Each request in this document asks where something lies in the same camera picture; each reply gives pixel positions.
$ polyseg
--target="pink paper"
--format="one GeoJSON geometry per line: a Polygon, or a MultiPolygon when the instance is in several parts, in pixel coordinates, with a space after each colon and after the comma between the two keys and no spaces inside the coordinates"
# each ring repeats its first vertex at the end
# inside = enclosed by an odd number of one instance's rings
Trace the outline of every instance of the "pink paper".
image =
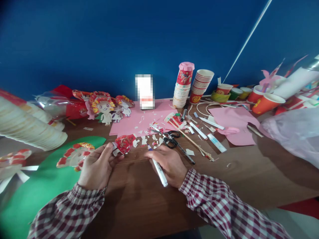
{"type": "Polygon", "coordinates": [[[170,130],[176,130],[172,125],[166,123],[164,121],[165,117],[174,112],[178,113],[177,110],[173,110],[169,104],[171,104],[170,100],[155,100],[155,109],[153,110],[140,110],[139,102],[134,102],[135,107],[130,108],[132,114],[130,117],[123,117],[119,123],[112,123],[112,128],[110,131],[110,135],[117,135],[118,137],[122,135],[130,135],[136,134],[137,137],[146,136],[149,134],[156,134],[155,132],[151,132],[146,134],[150,124],[152,122],[158,123],[158,126],[164,129],[164,132],[170,130]]]}
{"type": "Polygon", "coordinates": [[[256,128],[268,138],[270,135],[262,128],[259,121],[252,116],[245,108],[215,108],[209,109],[214,116],[217,124],[224,127],[235,127],[240,130],[237,134],[226,135],[226,138],[234,145],[254,145],[252,133],[248,130],[248,122],[256,126],[256,128]]]}

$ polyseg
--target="green paper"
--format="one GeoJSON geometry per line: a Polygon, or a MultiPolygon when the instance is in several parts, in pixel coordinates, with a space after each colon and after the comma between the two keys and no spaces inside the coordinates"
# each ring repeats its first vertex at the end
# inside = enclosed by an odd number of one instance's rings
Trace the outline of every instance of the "green paper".
{"type": "Polygon", "coordinates": [[[84,137],[50,154],[30,179],[17,189],[0,213],[0,231],[3,238],[27,238],[30,223],[38,211],[57,195],[73,188],[81,172],[75,172],[73,167],[56,167],[56,163],[72,145],[87,142],[98,148],[105,141],[105,138],[98,136],[84,137]]]}

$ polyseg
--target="red and white checkered sleeve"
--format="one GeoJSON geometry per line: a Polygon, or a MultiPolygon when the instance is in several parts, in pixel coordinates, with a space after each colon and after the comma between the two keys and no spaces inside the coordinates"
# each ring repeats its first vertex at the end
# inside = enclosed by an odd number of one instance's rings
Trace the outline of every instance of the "red and white checkered sleeve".
{"type": "Polygon", "coordinates": [[[32,222],[28,238],[79,238],[104,203],[104,192],[76,184],[46,204],[32,222]]]}
{"type": "Polygon", "coordinates": [[[291,238],[284,227],[249,206],[222,180],[190,169],[179,190],[187,207],[226,238],[291,238]]]}

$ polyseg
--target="clear plastic bag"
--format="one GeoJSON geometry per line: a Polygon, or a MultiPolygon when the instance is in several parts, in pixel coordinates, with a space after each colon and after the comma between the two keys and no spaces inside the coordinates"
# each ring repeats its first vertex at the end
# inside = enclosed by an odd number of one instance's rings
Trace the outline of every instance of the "clear plastic bag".
{"type": "Polygon", "coordinates": [[[319,169],[319,108],[287,111],[262,122],[263,128],[295,156],[319,169]]]}

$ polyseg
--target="blue wall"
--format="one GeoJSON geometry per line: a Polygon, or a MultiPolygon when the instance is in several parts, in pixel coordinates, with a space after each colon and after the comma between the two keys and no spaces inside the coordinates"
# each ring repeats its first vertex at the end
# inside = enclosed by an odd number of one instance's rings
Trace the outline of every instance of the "blue wall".
{"type": "Polygon", "coordinates": [[[273,71],[285,59],[284,76],[301,57],[295,70],[319,54],[319,1],[273,0],[225,83],[258,84],[261,70],[273,71]]]}
{"type": "Polygon", "coordinates": [[[135,74],[153,74],[155,97],[171,98],[180,62],[227,74],[265,2],[7,1],[0,87],[26,100],[59,84],[134,99],[135,74]]]}

